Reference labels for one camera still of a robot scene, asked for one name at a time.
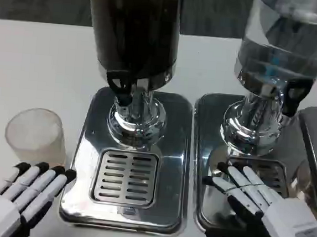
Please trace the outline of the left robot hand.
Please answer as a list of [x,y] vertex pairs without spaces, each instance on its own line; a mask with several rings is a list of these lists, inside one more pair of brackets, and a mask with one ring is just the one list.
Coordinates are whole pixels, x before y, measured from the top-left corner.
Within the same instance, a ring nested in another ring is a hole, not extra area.
[[14,165],[0,180],[0,237],[29,237],[77,174],[47,162]]

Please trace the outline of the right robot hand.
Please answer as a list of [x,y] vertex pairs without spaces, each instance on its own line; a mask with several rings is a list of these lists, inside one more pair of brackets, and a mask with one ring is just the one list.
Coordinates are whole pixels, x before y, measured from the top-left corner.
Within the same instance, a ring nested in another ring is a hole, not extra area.
[[217,167],[230,180],[205,176],[202,182],[226,196],[249,237],[317,237],[317,219],[305,202],[283,198],[250,166],[219,162]]

